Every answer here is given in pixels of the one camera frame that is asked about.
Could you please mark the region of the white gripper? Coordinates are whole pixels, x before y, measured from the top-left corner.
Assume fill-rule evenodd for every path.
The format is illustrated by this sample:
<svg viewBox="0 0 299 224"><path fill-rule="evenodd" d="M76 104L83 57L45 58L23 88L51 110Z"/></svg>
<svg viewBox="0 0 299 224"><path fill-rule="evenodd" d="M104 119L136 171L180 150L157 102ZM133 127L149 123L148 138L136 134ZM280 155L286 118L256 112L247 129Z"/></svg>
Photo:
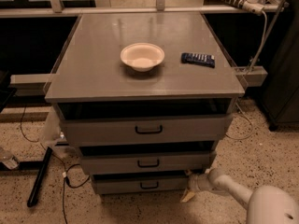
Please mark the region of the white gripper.
<svg viewBox="0 0 299 224"><path fill-rule="evenodd" d="M208 179L208 174L193 174L191 170L184 171L189 176L188 188L185 189L180 199L182 203L187 203L195 196L195 192L210 191L212 186Z"/></svg>

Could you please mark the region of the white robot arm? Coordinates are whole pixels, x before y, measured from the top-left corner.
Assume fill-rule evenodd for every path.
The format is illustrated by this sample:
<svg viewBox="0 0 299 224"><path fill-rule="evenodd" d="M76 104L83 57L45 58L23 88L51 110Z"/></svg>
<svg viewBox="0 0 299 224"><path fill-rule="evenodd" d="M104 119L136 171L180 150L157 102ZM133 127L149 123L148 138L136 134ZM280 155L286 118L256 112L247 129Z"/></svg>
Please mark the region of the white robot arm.
<svg viewBox="0 0 299 224"><path fill-rule="evenodd" d="M206 174L187 172L187 187L180 199L188 202L198 192L232 196L246 211L246 224L299 224L298 202L286 191L261 186L250 190L235 182L220 168Z"/></svg>

